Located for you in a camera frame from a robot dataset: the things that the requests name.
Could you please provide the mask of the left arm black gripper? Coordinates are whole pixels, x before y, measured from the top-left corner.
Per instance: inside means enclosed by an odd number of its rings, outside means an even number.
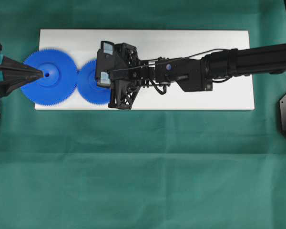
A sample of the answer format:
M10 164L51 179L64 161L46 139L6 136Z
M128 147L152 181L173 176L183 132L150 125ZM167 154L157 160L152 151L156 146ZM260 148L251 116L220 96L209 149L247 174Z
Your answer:
M12 60L1 54L0 43L0 97L8 96L14 90L43 78L43 72L31 66Z

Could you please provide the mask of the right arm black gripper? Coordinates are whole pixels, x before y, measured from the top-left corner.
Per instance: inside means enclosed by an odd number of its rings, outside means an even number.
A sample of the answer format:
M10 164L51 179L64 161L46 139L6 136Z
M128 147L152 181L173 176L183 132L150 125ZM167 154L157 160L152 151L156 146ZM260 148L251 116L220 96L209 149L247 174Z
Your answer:
M101 42L97 52L98 87L110 88L109 108L130 110L142 87L149 87L155 70L140 60L136 47L127 43Z

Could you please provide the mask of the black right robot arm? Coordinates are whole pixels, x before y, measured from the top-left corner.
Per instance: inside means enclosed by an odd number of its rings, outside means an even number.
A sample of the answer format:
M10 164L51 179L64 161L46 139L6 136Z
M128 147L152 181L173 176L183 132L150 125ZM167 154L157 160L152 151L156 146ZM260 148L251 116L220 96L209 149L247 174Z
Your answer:
M212 49L179 58L140 60L135 46L102 41L97 52L95 80L110 90L109 107L130 110L141 88L165 94L177 83L184 92L211 91L214 83L232 77L286 72L286 43L259 48Z

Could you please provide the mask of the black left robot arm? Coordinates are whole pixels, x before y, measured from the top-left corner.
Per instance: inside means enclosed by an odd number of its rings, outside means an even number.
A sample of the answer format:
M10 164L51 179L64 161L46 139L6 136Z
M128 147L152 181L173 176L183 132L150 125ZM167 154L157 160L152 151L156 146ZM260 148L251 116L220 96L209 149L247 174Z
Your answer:
M43 77L43 72L1 54L0 44L0 99L14 90Z

